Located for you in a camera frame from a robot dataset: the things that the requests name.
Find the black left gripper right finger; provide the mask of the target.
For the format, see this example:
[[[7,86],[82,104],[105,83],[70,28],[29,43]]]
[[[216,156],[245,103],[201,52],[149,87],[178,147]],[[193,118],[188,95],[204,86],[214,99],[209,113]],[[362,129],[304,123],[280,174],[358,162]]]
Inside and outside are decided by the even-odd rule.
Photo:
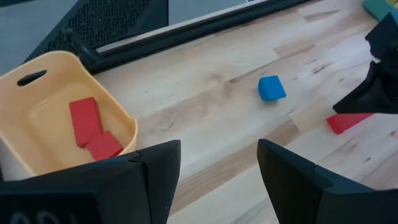
[[[337,223],[334,210],[322,202],[335,173],[266,139],[258,140],[261,176],[279,223]]]

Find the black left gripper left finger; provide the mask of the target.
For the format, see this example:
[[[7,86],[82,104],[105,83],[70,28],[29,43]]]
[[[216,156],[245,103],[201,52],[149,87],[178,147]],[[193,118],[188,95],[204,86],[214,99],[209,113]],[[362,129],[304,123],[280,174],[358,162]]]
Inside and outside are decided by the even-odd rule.
[[[166,223],[180,175],[181,141],[108,159],[113,174],[101,196],[102,223]]]

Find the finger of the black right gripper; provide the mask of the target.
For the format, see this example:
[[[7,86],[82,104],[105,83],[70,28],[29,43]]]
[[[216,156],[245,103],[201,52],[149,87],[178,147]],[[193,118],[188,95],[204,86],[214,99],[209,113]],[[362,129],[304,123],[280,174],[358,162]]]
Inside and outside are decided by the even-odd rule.
[[[338,114],[397,113],[397,70],[372,61],[362,83],[333,105]]]

